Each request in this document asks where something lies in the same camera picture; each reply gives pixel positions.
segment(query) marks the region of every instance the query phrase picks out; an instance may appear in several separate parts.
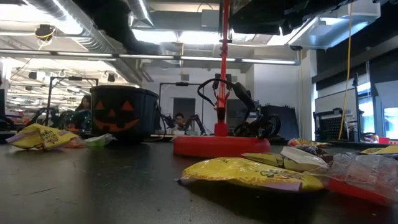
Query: doorway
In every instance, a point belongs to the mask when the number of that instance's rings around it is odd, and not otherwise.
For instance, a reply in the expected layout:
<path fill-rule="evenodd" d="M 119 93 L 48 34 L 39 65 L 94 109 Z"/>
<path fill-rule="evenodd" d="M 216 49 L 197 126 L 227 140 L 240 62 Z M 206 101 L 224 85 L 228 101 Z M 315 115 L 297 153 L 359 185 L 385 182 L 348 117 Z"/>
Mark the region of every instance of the doorway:
<path fill-rule="evenodd" d="M 189 117 L 195 115 L 195 104 L 195 98 L 174 98 L 173 118 L 176 114 L 181 113 L 187 121 Z"/>

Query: black cable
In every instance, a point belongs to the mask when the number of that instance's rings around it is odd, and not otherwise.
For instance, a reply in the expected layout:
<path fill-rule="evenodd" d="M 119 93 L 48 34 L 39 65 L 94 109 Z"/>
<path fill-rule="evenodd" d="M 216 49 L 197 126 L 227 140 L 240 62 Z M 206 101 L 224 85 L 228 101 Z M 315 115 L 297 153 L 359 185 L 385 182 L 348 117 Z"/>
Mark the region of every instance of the black cable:
<path fill-rule="evenodd" d="M 157 101 L 156 101 L 155 103 L 156 103 L 157 111 L 159 112 L 160 118 L 162 119 L 162 122 L 163 122 L 164 133 L 163 133 L 163 136 L 162 136 L 161 138 L 153 139 L 153 140 L 146 140 L 145 142 L 156 142 L 156 141 L 161 141 L 161 140 L 163 140 L 163 138 L 166 137 L 166 134 L 167 134 L 166 122 L 164 121 L 164 118 L 162 117 L 162 112 L 161 112 L 161 110 L 160 110 L 160 106 L 159 106 L 159 104 L 157 103 Z"/>
<path fill-rule="evenodd" d="M 203 99 L 205 99 L 207 102 L 209 102 L 212 106 L 215 106 L 215 104 L 214 104 L 207 96 L 205 96 L 204 94 L 202 94 L 202 93 L 200 92 L 200 89 L 202 89 L 202 88 L 205 87 L 207 84 L 209 84 L 209 83 L 211 83 L 211 82 L 213 82 L 213 81 L 219 81 L 219 82 L 225 83 L 225 84 L 227 84 L 227 85 L 231 85 L 231 86 L 233 86 L 234 83 L 231 83 L 231 82 L 228 82 L 228 81 L 226 81 L 226 80 L 219 79 L 219 78 L 212 78 L 212 79 L 209 79 L 209 80 L 205 81 L 204 83 L 202 83 L 202 84 L 198 87 L 198 95 L 199 95 L 200 97 L 202 97 Z"/>

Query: light fixture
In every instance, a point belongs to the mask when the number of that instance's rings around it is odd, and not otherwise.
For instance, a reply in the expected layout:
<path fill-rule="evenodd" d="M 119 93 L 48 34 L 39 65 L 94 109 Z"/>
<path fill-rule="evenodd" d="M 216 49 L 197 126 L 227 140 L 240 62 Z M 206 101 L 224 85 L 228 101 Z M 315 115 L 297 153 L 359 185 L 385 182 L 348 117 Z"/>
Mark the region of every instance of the light fixture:
<path fill-rule="evenodd" d="M 64 81 L 60 81 L 59 84 L 65 85 L 65 86 L 70 86 L 69 83 L 66 83 L 66 82 L 64 82 Z"/>
<path fill-rule="evenodd" d="M 86 56 L 86 57 L 112 57 L 112 54 L 83 53 L 83 52 L 58 52 L 61 56 Z"/>
<path fill-rule="evenodd" d="M 174 31 L 159 30 L 138 30 L 133 29 L 132 32 L 137 40 L 159 44 L 161 42 L 176 42 L 177 36 Z"/>
<path fill-rule="evenodd" d="M 51 52 L 41 50 L 9 50 L 0 49 L 2 54 L 25 54 L 25 55 L 51 55 Z"/>
<path fill-rule="evenodd" d="M 178 41 L 184 44 L 219 44 L 220 37 L 216 32 L 184 31 Z"/>
<path fill-rule="evenodd" d="M 33 32 L 13 32 L 13 31 L 0 31 L 0 35 L 11 35 L 11 36 L 27 36 L 35 35 Z"/>
<path fill-rule="evenodd" d="M 161 59 L 161 60 L 173 60 L 173 56 L 169 55 L 119 55 L 121 58 L 140 58 L 140 59 Z"/>
<path fill-rule="evenodd" d="M 181 56 L 181 60 L 200 60 L 200 61 L 208 61 L 208 62 L 220 62 L 222 58 L 220 57 L 196 57 L 196 56 Z M 227 62 L 235 61 L 234 58 L 227 58 Z"/>
<path fill-rule="evenodd" d="M 80 93 L 80 89 L 76 87 L 67 87 L 67 91 L 70 93 Z"/>
<path fill-rule="evenodd" d="M 48 97 L 48 94 L 41 93 L 7 93 L 9 96 L 30 96 L 30 97 Z M 74 98 L 82 98 L 83 95 L 65 95 L 65 94 L 51 94 L 51 96 L 58 97 L 74 97 Z"/>
<path fill-rule="evenodd" d="M 304 33 L 306 33 L 306 31 L 308 31 L 317 21 L 318 21 L 317 17 L 313 18 L 307 25 L 301 28 L 300 31 L 296 35 L 294 35 L 291 38 L 291 40 L 288 41 L 287 43 L 289 45 L 293 44 L 298 38 L 300 38 Z"/>
<path fill-rule="evenodd" d="M 291 60 L 271 60 L 271 59 L 241 59 L 243 63 L 264 63 L 274 65 L 295 65 L 296 61 Z"/>

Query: gray table surface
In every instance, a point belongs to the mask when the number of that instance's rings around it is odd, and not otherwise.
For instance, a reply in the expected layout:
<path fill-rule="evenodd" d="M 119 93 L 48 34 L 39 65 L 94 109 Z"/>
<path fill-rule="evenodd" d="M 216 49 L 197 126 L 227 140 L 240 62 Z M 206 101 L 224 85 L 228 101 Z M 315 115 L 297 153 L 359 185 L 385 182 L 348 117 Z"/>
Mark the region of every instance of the gray table surface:
<path fill-rule="evenodd" d="M 225 182 L 178 185 L 174 179 L 201 159 L 174 156 L 172 149 L 171 143 L 50 152 L 0 146 L 0 223 L 398 222 L 396 206 L 326 190 L 282 194 Z"/>

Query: jack-o-lantern bucket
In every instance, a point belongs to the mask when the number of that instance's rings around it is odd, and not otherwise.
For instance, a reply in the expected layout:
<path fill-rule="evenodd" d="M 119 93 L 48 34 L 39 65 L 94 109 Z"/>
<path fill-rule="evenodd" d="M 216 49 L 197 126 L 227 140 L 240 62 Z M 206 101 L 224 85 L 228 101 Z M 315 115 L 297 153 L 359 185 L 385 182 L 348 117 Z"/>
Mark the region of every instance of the jack-o-lantern bucket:
<path fill-rule="evenodd" d="M 93 134 L 113 134 L 119 141 L 141 142 L 154 132 L 154 92 L 131 86 L 100 85 L 91 88 Z"/>

